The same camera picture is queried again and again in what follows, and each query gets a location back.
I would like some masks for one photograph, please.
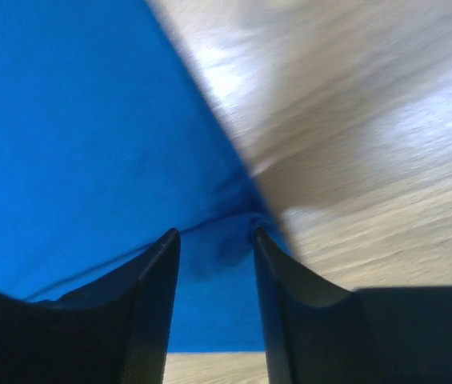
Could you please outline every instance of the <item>black plastic part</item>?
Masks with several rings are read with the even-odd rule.
[[[349,292],[263,230],[255,265],[271,384],[452,383],[452,286]]]
[[[55,302],[0,294],[0,384],[161,383],[179,233]]]

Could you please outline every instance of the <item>wood grain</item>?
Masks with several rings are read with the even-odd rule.
[[[452,284],[452,0],[154,1],[305,264]],[[240,356],[167,369],[265,377]]]

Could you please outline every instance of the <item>black object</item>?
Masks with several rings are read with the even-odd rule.
[[[452,383],[452,286],[349,292],[263,230],[255,265],[271,384]]]
[[[170,230],[56,302],[0,294],[0,384],[162,382],[179,247]]]

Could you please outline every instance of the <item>wooden floor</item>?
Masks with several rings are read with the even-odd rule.
[[[452,0],[152,1],[305,264],[452,284]],[[267,382],[264,357],[166,382]]]

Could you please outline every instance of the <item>blue fabric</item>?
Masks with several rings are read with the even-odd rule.
[[[56,299],[176,227],[170,350],[262,350],[257,225],[276,231],[144,2],[0,0],[0,291]]]

